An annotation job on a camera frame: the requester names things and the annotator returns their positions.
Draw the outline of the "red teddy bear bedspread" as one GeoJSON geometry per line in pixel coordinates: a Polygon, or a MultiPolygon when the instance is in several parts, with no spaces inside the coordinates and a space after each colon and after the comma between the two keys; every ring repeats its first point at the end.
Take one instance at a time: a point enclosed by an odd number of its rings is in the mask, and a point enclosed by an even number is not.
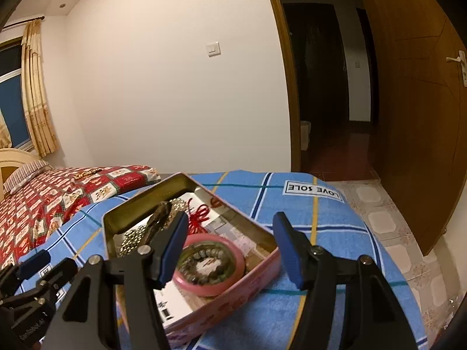
{"type": "Polygon", "coordinates": [[[51,168],[1,201],[1,267],[44,244],[82,208],[156,184],[145,165],[51,168]]]}

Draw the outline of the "striped pillow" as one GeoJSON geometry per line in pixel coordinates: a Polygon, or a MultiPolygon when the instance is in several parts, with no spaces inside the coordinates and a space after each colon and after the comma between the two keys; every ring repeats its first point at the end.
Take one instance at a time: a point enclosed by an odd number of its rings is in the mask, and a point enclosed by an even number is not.
{"type": "Polygon", "coordinates": [[[4,191],[10,194],[16,193],[37,175],[51,169],[51,165],[45,160],[34,160],[18,167],[4,182],[4,191]]]}

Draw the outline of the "cream wooden headboard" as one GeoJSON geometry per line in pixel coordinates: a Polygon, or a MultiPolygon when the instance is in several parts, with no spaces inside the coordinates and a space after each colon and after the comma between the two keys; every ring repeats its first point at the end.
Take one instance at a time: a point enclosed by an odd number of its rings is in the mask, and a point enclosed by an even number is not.
{"type": "Polygon", "coordinates": [[[5,198],[4,181],[22,165],[30,163],[35,160],[40,160],[40,157],[20,150],[18,148],[1,148],[0,149],[0,199],[5,198]]]}

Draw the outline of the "yellow patterned left curtain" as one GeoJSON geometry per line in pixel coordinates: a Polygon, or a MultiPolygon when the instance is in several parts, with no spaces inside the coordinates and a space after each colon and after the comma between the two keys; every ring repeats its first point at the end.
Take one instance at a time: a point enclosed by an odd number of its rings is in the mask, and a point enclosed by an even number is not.
{"type": "Polygon", "coordinates": [[[0,148],[11,148],[12,139],[6,121],[0,111],[0,148]]]}

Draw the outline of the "yellow patterned curtain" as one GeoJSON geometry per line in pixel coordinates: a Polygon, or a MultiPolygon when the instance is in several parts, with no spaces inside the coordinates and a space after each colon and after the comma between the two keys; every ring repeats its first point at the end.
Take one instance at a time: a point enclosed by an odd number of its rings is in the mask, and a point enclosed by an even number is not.
{"type": "Polygon", "coordinates": [[[26,24],[21,41],[21,98],[29,136],[36,152],[45,157],[59,149],[43,82],[41,21],[26,24]]]}
{"type": "Polygon", "coordinates": [[[12,139],[6,121],[0,111],[0,148],[11,148],[12,139]]]}

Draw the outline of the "yellow patterned right curtain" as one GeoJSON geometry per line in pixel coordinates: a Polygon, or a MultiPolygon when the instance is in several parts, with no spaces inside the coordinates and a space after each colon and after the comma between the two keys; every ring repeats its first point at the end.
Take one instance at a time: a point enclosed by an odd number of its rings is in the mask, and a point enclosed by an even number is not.
{"type": "Polygon", "coordinates": [[[29,136],[36,152],[45,157],[59,149],[43,82],[41,21],[26,24],[21,41],[21,98],[29,136]]]}

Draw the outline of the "window with blue blind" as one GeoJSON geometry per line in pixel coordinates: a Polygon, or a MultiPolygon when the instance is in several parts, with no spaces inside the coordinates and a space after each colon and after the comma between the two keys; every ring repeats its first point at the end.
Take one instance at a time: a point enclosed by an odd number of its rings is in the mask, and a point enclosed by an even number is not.
{"type": "Polygon", "coordinates": [[[12,139],[12,147],[33,150],[21,96],[21,39],[1,44],[1,112],[12,139]]]}

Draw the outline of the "brown wooden door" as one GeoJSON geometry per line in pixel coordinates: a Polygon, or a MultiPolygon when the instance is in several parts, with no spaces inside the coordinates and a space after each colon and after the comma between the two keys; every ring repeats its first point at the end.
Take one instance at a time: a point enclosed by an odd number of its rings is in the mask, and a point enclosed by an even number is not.
{"type": "Polygon", "coordinates": [[[436,0],[363,0],[379,80],[375,169],[423,253],[447,229],[466,184],[466,50],[436,0]]]}

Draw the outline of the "wooden door frame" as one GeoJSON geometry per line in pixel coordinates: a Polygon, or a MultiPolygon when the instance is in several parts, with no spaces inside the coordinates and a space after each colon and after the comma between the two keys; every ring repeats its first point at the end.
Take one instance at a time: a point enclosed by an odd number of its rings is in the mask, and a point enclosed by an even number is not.
{"type": "Polygon", "coordinates": [[[301,127],[298,101],[298,84],[292,43],[287,25],[287,18],[280,0],[270,0],[279,43],[283,56],[283,67],[286,78],[287,98],[290,118],[290,156],[291,170],[299,172],[301,169],[301,127]]]}

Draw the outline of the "white wall switch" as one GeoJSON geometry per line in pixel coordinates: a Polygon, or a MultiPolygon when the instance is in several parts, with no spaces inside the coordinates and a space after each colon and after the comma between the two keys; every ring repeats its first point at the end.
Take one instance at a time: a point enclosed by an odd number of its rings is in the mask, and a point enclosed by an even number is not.
{"type": "Polygon", "coordinates": [[[219,42],[209,43],[206,46],[206,50],[209,57],[221,55],[221,48],[219,42]]]}

